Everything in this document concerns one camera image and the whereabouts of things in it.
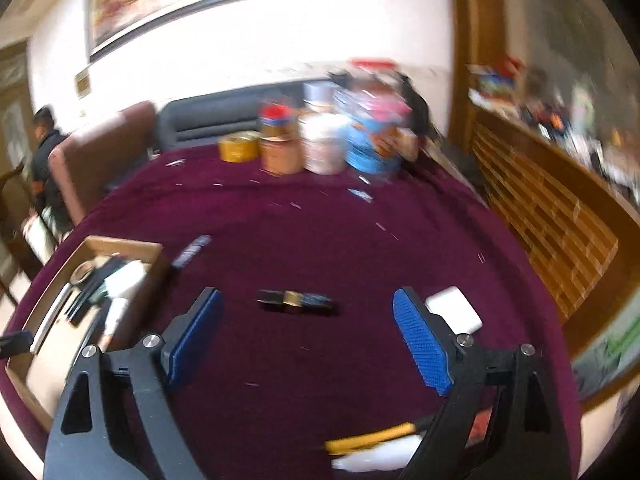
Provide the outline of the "red lid clear jar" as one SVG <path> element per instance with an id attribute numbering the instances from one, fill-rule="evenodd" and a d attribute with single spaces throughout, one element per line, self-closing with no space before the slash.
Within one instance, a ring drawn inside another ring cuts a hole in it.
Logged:
<path id="1" fill-rule="evenodd" d="M 385 58 L 353 58 L 348 62 L 350 88 L 372 94 L 399 93 L 398 65 Z"/>

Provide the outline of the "blue cartoon label jar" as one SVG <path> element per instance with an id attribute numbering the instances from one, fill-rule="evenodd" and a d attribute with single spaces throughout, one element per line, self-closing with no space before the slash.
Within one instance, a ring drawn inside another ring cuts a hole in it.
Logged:
<path id="1" fill-rule="evenodd" d="M 349 92 L 346 162 L 364 174 L 391 174 L 401 164 L 399 129 L 411 108 L 397 94 Z"/>

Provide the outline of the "person in black jacket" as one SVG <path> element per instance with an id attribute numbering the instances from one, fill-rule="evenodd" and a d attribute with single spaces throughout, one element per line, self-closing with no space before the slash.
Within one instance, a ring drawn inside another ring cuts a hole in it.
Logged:
<path id="1" fill-rule="evenodd" d="M 58 232 L 66 234 L 73 229 L 73 221 L 64 203 L 60 187 L 49 167 L 50 155 L 58 144 L 66 139 L 66 136 L 58 130 L 52 110 L 48 106 L 36 111 L 34 127 L 38 142 L 37 149 L 32 155 L 32 196 L 34 196 L 35 208 L 40 214 L 49 208 Z"/>

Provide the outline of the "yellow tape roll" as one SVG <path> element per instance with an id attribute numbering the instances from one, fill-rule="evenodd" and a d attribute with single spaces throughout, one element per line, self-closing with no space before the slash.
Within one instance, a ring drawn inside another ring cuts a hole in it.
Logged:
<path id="1" fill-rule="evenodd" d="M 247 130 L 227 134 L 220 139 L 218 150 L 223 162 L 251 162 L 259 157 L 259 133 Z"/>

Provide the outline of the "black gold lipstick tube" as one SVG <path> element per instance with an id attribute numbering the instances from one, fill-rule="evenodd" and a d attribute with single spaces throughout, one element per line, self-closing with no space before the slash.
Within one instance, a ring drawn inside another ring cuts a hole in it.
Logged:
<path id="1" fill-rule="evenodd" d="M 315 292 L 259 289 L 255 301 L 268 312 L 331 316 L 338 311 L 333 299 Z"/>

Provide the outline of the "white power adapter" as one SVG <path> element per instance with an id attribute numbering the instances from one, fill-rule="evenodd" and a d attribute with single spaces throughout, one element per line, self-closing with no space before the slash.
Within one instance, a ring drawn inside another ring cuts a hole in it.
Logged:
<path id="1" fill-rule="evenodd" d="M 427 311 L 440 316 L 455 335 L 473 335 L 483 327 L 482 319 L 456 286 L 427 297 L 424 304 Z"/>

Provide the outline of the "white label jar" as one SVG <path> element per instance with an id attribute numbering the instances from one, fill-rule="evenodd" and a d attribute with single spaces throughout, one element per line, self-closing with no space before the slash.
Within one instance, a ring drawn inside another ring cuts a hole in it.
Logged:
<path id="1" fill-rule="evenodd" d="M 298 118 L 305 168 L 320 176 L 340 174 L 346 168 L 347 118 L 335 113 L 309 113 Z"/>

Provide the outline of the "orange label jar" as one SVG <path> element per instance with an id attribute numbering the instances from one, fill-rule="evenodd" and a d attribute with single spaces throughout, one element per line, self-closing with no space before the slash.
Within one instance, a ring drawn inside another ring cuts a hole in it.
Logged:
<path id="1" fill-rule="evenodd" d="M 292 107 L 271 102 L 259 113 L 262 168 L 273 176 L 292 176 L 303 170 L 302 140 Z"/>

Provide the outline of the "wooden counter cabinet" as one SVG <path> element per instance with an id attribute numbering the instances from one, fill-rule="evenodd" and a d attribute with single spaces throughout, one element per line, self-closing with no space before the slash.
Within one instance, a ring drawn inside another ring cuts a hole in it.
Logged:
<path id="1" fill-rule="evenodd" d="M 527 252 L 577 356 L 639 290 L 639 216 L 559 148 L 471 103 L 469 65 L 504 52 L 502 0 L 454 0 L 448 138 L 475 156 L 489 206 Z"/>

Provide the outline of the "black leather sofa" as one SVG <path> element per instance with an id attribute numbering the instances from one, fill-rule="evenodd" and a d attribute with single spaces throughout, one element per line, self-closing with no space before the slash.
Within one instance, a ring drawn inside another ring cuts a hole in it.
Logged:
<path id="1" fill-rule="evenodd" d="M 160 153 L 217 144 L 230 133 L 259 129 L 259 111 L 268 98 L 284 96 L 301 107 L 304 84 L 321 78 L 258 84 L 190 96 L 167 103 L 157 114 L 154 148 Z"/>

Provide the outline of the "cardboard tray box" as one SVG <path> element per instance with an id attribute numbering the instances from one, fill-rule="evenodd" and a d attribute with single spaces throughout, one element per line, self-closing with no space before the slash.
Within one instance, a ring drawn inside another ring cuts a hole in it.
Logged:
<path id="1" fill-rule="evenodd" d="M 92 277 L 72 286 L 73 270 L 90 259 L 96 263 Z M 145 264 L 146 278 L 125 296 L 108 298 L 104 280 L 132 260 Z M 103 352 L 121 349 L 138 328 L 167 269 L 161 244 L 88 236 L 48 281 L 24 324 L 34 335 L 29 352 L 12 356 L 6 364 L 10 382 L 44 431 L 52 427 L 81 349 L 88 344 Z"/>

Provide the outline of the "white box in tray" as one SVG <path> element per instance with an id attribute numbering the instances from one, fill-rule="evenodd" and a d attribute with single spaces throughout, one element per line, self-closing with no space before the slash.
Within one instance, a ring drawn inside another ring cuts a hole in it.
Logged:
<path id="1" fill-rule="evenodd" d="M 138 287 L 145 278 L 145 264 L 141 260 L 129 261 L 104 280 L 106 296 L 110 299 L 123 297 Z"/>

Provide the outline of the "blue black pen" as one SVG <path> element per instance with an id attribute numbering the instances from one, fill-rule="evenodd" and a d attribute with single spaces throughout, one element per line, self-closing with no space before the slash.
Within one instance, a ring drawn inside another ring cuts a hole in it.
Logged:
<path id="1" fill-rule="evenodd" d="M 212 237 L 210 235 L 200 235 L 194 238 L 192 242 L 183 249 L 182 252 L 172 260 L 171 267 L 176 270 L 181 270 L 187 266 L 190 261 L 204 248 L 206 247 Z"/>

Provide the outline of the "maroon velvet tablecloth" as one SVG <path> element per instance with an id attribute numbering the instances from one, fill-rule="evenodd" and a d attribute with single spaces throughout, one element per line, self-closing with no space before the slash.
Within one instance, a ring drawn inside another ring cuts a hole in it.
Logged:
<path id="1" fill-rule="evenodd" d="M 204 474 L 327 479 L 326 440 L 433 413 L 393 318 L 402 286 L 428 297 L 460 289 L 483 322 L 480 342 L 529 342 L 552 370 L 570 457 L 582 452 L 574 376 L 553 300 L 502 221 L 431 159 L 386 180 L 354 172 L 266 174 L 202 146 L 153 160 L 108 194 L 58 246 L 10 321 L 18 330 L 48 281 L 90 235 L 146 240 L 177 257 L 212 240 L 158 290 L 140 324 L 160 332 L 205 287 L 224 296 L 175 418 Z M 268 312 L 259 289 L 315 292 L 331 316 Z"/>

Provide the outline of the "grey tape roll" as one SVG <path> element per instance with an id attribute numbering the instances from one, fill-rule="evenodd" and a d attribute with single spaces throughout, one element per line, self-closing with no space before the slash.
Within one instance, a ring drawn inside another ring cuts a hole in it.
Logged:
<path id="1" fill-rule="evenodd" d="M 75 270 L 73 270 L 73 273 L 70 276 L 70 284 L 74 287 L 79 287 L 92 277 L 95 270 L 96 263 L 93 259 L 84 261 Z"/>

